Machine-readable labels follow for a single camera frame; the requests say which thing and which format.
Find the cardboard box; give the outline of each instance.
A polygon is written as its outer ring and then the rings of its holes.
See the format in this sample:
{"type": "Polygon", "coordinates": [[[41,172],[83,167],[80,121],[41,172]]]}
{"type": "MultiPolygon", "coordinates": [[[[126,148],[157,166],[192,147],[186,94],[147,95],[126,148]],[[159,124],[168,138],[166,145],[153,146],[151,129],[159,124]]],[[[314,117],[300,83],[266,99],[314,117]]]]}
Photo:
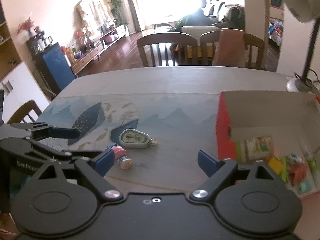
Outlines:
{"type": "MultiPolygon", "coordinates": [[[[304,157],[306,147],[314,152],[320,146],[320,113],[315,96],[285,91],[220,94],[216,122],[220,159],[236,159],[235,142],[265,135],[271,135],[279,159],[290,154],[304,157]]],[[[319,167],[319,153],[315,160],[319,167]]]]}

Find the white cabinet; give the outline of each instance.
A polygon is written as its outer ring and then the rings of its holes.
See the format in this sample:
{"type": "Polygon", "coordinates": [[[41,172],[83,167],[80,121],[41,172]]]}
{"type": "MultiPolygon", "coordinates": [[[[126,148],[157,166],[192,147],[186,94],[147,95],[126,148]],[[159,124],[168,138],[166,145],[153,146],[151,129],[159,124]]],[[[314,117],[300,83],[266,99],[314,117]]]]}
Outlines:
{"type": "Polygon", "coordinates": [[[4,122],[7,122],[14,112],[27,101],[34,100],[41,111],[44,111],[49,105],[49,101],[24,62],[5,76],[1,81],[1,88],[4,89],[4,122]]]}

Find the leaf print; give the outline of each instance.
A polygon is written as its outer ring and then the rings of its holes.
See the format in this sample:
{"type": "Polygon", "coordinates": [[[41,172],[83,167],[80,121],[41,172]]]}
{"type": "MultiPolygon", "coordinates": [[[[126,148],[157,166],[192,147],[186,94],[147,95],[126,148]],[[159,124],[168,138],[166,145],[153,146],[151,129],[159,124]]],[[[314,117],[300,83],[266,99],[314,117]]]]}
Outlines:
{"type": "Polygon", "coordinates": [[[108,122],[112,122],[112,114],[109,114],[107,117],[108,122]]]}
{"type": "Polygon", "coordinates": [[[111,108],[111,105],[109,103],[104,103],[106,105],[106,110],[109,111],[111,108]]]}
{"type": "Polygon", "coordinates": [[[107,135],[107,133],[106,133],[106,132],[105,132],[105,133],[103,133],[102,135],[100,135],[100,136],[96,139],[96,142],[97,142],[97,141],[102,140],[103,138],[105,138],[105,137],[106,137],[106,135],[107,135]]]}
{"type": "Polygon", "coordinates": [[[134,111],[126,111],[126,112],[124,112],[124,114],[123,114],[123,115],[121,116],[121,118],[119,119],[120,121],[122,121],[122,123],[121,123],[120,126],[123,125],[124,121],[127,121],[127,122],[128,122],[128,120],[129,120],[130,118],[132,118],[132,117],[134,117],[134,111]]]}
{"type": "Polygon", "coordinates": [[[91,144],[91,142],[83,143],[79,146],[78,150],[82,150],[87,144],[91,144]]]}
{"type": "Polygon", "coordinates": [[[124,106],[122,106],[122,109],[126,108],[127,106],[129,106],[131,103],[127,103],[124,106]]]}

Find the metal bolt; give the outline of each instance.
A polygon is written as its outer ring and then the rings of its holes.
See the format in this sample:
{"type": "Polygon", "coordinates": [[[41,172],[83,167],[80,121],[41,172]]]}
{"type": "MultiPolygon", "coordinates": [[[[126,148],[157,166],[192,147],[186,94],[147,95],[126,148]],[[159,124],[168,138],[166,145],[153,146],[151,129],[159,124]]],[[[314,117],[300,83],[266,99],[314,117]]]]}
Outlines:
{"type": "Polygon", "coordinates": [[[158,197],[154,197],[152,199],[152,202],[154,202],[154,203],[159,203],[160,201],[161,201],[161,198],[158,198],[158,197]]]}
{"type": "Polygon", "coordinates": [[[209,194],[206,190],[197,189],[192,193],[192,195],[196,198],[204,198],[204,197],[207,197],[209,194]]]}
{"type": "Polygon", "coordinates": [[[118,198],[118,197],[120,197],[121,193],[117,190],[108,190],[104,193],[104,195],[107,198],[118,198]]]}

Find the wooden chair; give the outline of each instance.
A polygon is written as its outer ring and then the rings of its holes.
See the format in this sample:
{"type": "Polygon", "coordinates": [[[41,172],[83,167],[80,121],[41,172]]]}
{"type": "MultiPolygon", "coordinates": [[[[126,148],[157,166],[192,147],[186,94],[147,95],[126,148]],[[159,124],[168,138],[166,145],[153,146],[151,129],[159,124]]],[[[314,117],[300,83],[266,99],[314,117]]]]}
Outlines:
{"type": "MultiPolygon", "coordinates": [[[[202,34],[200,36],[200,45],[201,45],[201,54],[202,54],[202,65],[208,65],[208,49],[207,49],[207,43],[212,43],[212,58],[214,58],[215,54],[215,43],[219,42],[221,31],[214,31],[202,34]]],[[[252,47],[258,48],[258,55],[257,55],[257,61],[255,65],[255,69],[262,69],[262,59],[263,59],[263,52],[265,43],[262,39],[248,34],[243,34],[244,44],[246,46],[249,46],[249,58],[248,58],[248,64],[246,68],[251,68],[252,64],[252,47]]]]}
{"type": "Polygon", "coordinates": [[[35,120],[30,115],[31,111],[35,111],[37,116],[41,115],[41,110],[37,106],[36,102],[31,100],[26,102],[24,105],[20,106],[20,108],[10,117],[8,124],[16,123],[16,122],[26,122],[24,118],[28,116],[32,122],[35,120]]]}
{"type": "MultiPolygon", "coordinates": [[[[142,64],[144,67],[148,67],[148,59],[146,52],[144,50],[143,46],[149,45],[150,46],[150,52],[151,52],[151,60],[152,60],[152,65],[155,67],[156,62],[155,62],[155,55],[153,52],[153,44],[157,45],[157,54],[158,54],[158,60],[159,60],[159,65],[162,66],[162,58],[161,58],[161,51],[159,44],[161,43],[174,43],[178,45],[178,61],[179,63],[181,62],[181,49],[182,46],[184,45],[184,58],[185,58],[185,63],[188,61],[187,57],[187,46],[192,47],[192,64],[197,65],[197,41],[195,38],[193,38],[191,35],[186,34],[186,33],[154,33],[150,34],[144,37],[141,37],[140,39],[137,40],[137,45],[140,53],[140,57],[142,60],[142,64]]],[[[165,56],[165,62],[166,66],[169,66],[169,58],[168,58],[168,50],[167,46],[164,46],[164,56],[165,56]]],[[[175,58],[174,58],[174,53],[171,54],[172,58],[172,63],[175,66],[175,58]]]]}

